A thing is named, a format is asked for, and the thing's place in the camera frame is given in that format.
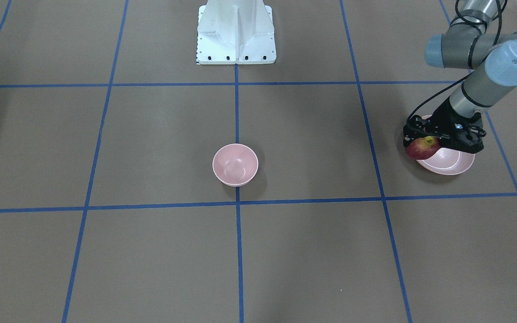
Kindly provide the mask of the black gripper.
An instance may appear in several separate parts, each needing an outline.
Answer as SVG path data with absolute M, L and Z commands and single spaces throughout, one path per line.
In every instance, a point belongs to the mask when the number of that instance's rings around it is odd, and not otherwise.
M 484 149 L 482 114 L 470 118 L 457 113 L 447 98 L 429 117 L 429 132 L 439 137 L 440 146 L 464 153 L 479 153 Z

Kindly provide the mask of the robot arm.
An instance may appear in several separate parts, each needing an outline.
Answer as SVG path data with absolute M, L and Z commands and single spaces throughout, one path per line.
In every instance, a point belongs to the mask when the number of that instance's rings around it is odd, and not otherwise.
M 448 30 L 429 39 L 425 61 L 433 67 L 470 73 L 429 117 L 427 135 L 443 148 L 479 153 L 483 149 L 482 113 L 517 87 L 517 31 L 488 34 L 501 24 L 504 0 L 457 0 Z

